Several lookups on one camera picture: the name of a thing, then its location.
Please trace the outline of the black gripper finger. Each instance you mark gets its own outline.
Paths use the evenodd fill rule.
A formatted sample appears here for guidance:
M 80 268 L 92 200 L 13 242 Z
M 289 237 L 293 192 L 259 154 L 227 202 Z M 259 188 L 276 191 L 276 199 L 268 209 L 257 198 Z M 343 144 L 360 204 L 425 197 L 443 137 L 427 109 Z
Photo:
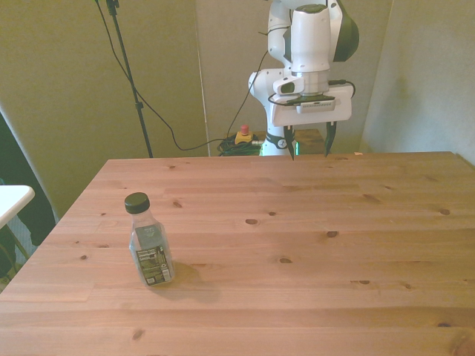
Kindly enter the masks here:
M 326 123 L 327 135 L 324 141 L 324 155 L 328 156 L 336 135 L 336 122 Z
M 292 157 L 292 160 L 295 159 L 295 132 L 292 125 L 284 126 L 284 139 L 286 141 L 286 146 L 289 151 L 289 155 Z

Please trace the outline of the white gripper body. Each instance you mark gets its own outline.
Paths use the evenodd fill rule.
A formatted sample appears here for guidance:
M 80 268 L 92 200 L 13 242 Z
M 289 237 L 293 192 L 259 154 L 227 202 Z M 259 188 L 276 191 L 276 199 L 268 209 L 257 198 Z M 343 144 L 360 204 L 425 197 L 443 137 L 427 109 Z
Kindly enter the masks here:
M 348 120 L 352 115 L 353 86 L 331 86 L 325 98 L 299 95 L 274 96 L 269 100 L 269 122 L 275 127 Z

